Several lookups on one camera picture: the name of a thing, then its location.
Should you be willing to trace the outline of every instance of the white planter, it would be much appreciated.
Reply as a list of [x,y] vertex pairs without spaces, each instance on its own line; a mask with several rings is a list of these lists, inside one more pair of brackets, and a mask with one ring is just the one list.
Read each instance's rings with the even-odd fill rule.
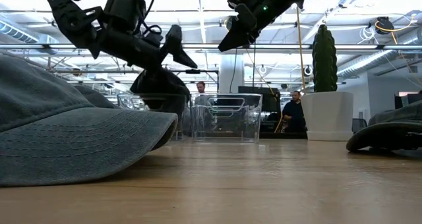
[[313,93],[301,98],[308,140],[348,141],[352,136],[353,94]]

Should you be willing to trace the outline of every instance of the clear storage bin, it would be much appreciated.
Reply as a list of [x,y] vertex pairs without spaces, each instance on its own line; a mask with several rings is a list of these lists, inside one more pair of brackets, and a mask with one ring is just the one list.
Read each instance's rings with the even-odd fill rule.
[[258,142],[262,95],[192,94],[193,140]]
[[183,139],[183,113],[187,106],[185,96],[179,94],[120,94],[117,95],[117,104],[123,109],[176,113],[178,115],[177,128],[171,141]]

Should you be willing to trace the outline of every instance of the wooden table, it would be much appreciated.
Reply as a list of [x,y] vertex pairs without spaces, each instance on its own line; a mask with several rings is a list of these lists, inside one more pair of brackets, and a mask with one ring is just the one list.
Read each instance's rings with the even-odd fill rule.
[[0,189],[0,223],[422,222],[422,153],[178,142],[89,184]]

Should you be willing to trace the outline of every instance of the potted cactus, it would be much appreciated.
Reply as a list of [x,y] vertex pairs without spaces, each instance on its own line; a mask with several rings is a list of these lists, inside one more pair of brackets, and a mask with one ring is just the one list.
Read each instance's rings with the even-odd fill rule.
[[313,42],[315,93],[302,97],[308,140],[347,141],[353,135],[353,94],[337,92],[337,56],[334,38],[320,25]]

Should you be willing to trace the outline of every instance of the black shirt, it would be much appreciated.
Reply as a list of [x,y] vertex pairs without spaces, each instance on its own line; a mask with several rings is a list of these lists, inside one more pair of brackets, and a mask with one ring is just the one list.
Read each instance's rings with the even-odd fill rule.
[[291,116],[291,119],[287,122],[287,127],[290,130],[303,130],[305,128],[305,119],[303,116],[302,104],[290,101],[284,106],[283,116]]

